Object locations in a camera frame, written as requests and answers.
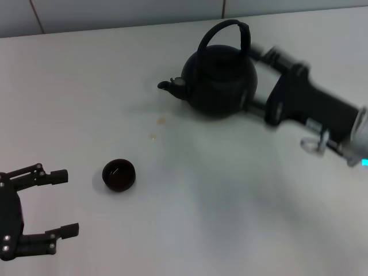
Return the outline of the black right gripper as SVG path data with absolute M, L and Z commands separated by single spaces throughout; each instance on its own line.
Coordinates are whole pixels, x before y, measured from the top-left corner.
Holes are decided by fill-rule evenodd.
M 267 124 L 277 127 L 284 120 L 306 125 L 312 119 L 330 132 L 332 141 L 343 141 L 351 133 L 358 108 L 316 88 L 309 81 L 309 68 L 295 64 L 290 56 L 276 47 L 265 52 L 251 44 L 248 51 L 255 62 L 269 66 L 281 74 L 267 102 L 256 92 L 245 91 L 240 97 L 240 110 L 264 117 Z

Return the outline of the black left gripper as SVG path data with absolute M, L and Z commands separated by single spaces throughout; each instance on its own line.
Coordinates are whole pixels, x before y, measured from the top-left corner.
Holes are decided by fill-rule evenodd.
M 14 259 L 16 250 L 17 256 L 54 255 L 58 239 L 69 239 L 79 235 L 78 223 L 41 234 L 21 235 L 24 222 L 16 190 L 67 182 L 67 170 L 51 171 L 47 174 L 41 163 L 6 174 L 1 173 L 1 260 Z

